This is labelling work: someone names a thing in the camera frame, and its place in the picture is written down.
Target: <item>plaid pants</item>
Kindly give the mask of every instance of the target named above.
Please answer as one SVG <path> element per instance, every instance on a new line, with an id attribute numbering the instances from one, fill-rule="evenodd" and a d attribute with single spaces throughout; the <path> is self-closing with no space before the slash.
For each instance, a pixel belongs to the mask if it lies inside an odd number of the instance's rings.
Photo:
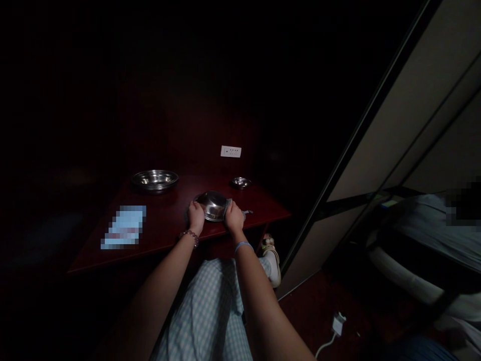
<path id="1" fill-rule="evenodd" d="M 267 276 L 271 265 L 259 258 Z M 151 360 L 252 360 L 234 259 L 204 261 Z"/>

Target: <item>small metal dish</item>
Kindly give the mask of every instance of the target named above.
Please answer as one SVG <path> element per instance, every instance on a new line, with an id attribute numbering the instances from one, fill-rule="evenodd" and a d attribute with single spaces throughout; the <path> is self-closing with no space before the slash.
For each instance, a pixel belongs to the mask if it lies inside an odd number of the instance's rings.
<path id="1" fill-rule="evenodd" d="M 179 176 L 169 170 L 145 170 L 132 176 L 130 181 L 134 188 L 145 194 L 159 195 L 171 191 Z"/>
<path id="2" fill-rule="evenodd" d="M 207 191 L 195 196 L 194 202 L 199 202 L 204 210 L 205 219 L 212 222 L 222 222 L 227 199 L 216 191 Z"/>
<path id="3" fill-rule="evenodd" d="M 234 188 L 240 189 L 240 190 L 244 190 L 247 187 L 249 187 L 252 184 L 252 182 L 250 180 L 246 179 L 246 178 L 235 177 L 235 178 L 231 179 L 229 184 L 230 184 L 231 187 L 234 187 Z"/>

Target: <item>wooden table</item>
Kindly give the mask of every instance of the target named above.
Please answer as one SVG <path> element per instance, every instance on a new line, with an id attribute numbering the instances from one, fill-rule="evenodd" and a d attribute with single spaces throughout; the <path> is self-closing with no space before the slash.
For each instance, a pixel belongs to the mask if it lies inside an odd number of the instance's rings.
<path id="1" fill-rule="evenodd" d="M 184 213 L 189 202 L 200 193 L 213 190 L 232 198 L 242 210 L 251 210 L 244 228 L 266 225 L 287 218 L 291 213 L 265 189 L 253 183 L 243 191 L 231 188 L 231 177 L 179 174 L 179 183 L 170 193 L 160 196 L 140 195 L 133 192 L 129 181 L 120 188 L 68 273 L 75 274 L 109 264 L 126 261 L 155 252 L 171 249 L 178 234 L 186 227 Z M 132 249 L 100 249 L 101 239 L 120 206 L 146 206 L 146 217 L 138 245 Z M 205 221 L 200 240 L 205 241 L 226 234 L 223 223 Z"/>

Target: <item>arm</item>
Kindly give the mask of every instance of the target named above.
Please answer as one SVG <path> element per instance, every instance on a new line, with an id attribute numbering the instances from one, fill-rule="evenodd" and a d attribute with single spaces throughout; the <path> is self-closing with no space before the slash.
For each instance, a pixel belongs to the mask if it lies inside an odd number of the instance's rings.
<path id="1" fill-rule="evenodd" d="M 204 211 L 199 203 L 190 202 L 188 215 L 189 229 L 200 236 Z M 149 359 L 179 290 L 194 244 L 189 234 L 177 242 L 135 294 L 94 359 Z"/>
<path id="2" fill-rule="evenodd" d="M 247 241 L 242 232 L 244 215 L 235 202 L 229 205 L 225 217 L 234 243 Z M 240 246 L 235 254 L 235 263 L 253 355 L 267 360 L 314 359 L 282 312 L 252 248 Z"/>

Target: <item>blue wristband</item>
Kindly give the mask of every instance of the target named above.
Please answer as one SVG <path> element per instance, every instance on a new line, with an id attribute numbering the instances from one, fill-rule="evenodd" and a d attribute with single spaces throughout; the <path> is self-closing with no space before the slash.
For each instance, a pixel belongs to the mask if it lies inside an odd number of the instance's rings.
<path id="1" fill-rule="evenodd" d="M 242 246 L 244 244 L 247 244 L 249 247 L 252 248 L 252 250 L 254 250 L 254 248 L 251 246 L 251 244 L 249 242 L 239 242 L 239 243 L 237 243 L 237 246 L 235 247 L 234 255 L 237 253 L 237 248 L 239 248 L 240 246 Z"/>

